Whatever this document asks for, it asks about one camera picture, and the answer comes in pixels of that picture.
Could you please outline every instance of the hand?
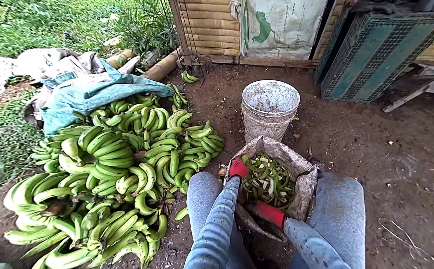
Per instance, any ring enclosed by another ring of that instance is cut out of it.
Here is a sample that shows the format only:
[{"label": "hand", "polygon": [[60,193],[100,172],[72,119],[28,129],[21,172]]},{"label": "hand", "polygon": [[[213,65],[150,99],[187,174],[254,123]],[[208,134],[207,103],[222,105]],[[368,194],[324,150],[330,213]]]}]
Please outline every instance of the hand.
[{"label": "hand", "polygon": [[229,178],[231,179],[232,176],[238,175],[240,176],[240,180],[243,180],[248,173],[249,173],[249,168],[247,168],[247,166],[244,164],[240,156],[235,158],[235,160],[232,162],[232,165],[230,167]]},{"label": "hand", "polygon": [[283,228],[285,213],[280,211],[278,208],[268,205],[261,200],[257,200],[254,203],[247,205],[247,208],[258,217],[271,221],[280,228]]}]

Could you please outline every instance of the plastic crate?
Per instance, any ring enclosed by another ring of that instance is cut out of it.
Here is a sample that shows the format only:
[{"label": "plastic crate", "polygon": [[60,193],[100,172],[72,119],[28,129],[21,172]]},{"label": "plastic crate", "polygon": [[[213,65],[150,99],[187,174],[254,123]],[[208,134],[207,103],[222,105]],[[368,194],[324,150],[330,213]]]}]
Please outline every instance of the plastic crate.
[{"label": "plastic crate", "polygon": [[434,42],[434,11],[343,13],[316,70],[322,99],[369,103]]}]

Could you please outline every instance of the soil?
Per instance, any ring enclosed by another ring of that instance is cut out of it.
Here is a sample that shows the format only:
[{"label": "soil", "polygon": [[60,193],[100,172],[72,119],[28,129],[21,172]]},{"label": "soil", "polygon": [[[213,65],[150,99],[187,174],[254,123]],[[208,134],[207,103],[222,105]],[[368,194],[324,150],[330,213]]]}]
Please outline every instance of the soil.
[{"label": "soil", "polygon": [[[382,98],[371,104],[324,101],[313,89],[313,71],[283,67],[214,65],[200,82],[185,84],[186,95],[195,104],[194,124],[212,121],[226,138],[225,151],[206,170],[217,174],[220,164],[244,145],[244,126],[240,114],[242,90],[260,79],[276,79],[293,85],[301,95],[299,121],[293,121],[283,143],[300,155],[309,152],[322,159],[326,170],[357,179],[365,190],[367,268],[434,268],[413,256],[409,247],[386,231],[380,223],[434,257],[434,95],[420,95],[392,113],[384,113]],[[178,72],[163,82],[182,84]],[[300,133],[296,139],[293,133]],[[9,185],[0,188],[0,261],[14,268],[30,268],[38,258],[19,260],[29,247],[13,246],[2,233],[14,226],[15,217],[2,206]],[[185,206],[185,196],[170,206],[170,219]],[[287,268],[292,257],[290,243],[278,243],[241,229],[245,245],[257,268]],[[150,268],[182,268],[192,246],[188,217],[171,221],[161,249]],[[103,268],[135,268],[134,255]]]}]

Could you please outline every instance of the stacked buckets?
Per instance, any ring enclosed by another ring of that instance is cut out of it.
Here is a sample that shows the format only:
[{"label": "stacked buckets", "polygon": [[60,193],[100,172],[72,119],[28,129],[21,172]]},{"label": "stacked buckets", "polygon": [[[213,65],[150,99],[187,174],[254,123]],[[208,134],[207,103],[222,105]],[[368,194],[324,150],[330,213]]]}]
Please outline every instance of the stacked buckets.
[{"label": "stacked buckets", "polygon": [[300,94],[287,83],[260,80],[247,85],[242,93],[245,142],[260,135],[281,141],[299,103]]}]

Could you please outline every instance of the green vegetation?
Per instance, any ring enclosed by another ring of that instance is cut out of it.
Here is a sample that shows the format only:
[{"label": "green vegetation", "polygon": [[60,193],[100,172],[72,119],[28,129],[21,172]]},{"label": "green vegetation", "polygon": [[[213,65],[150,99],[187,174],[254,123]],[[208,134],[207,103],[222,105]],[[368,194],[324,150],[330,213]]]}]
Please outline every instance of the green vegetation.
[{"label": "green vegetation", "polygon": [[[168,52],[177,41],[168,2],[162,3],[165,9],[160,0],[0,0],[0,56],[50,47],[103,56],[126,47]],[[113,37],[121,38],[118,46],[103,46]]]},{"label": "green vegetation", "polygon": [[23,120],[25,104],[22,102],[32,94],[31,89],[26,89],[0,108],[0,183],[20,178],[35,167],[28,157],[43,134]]}]

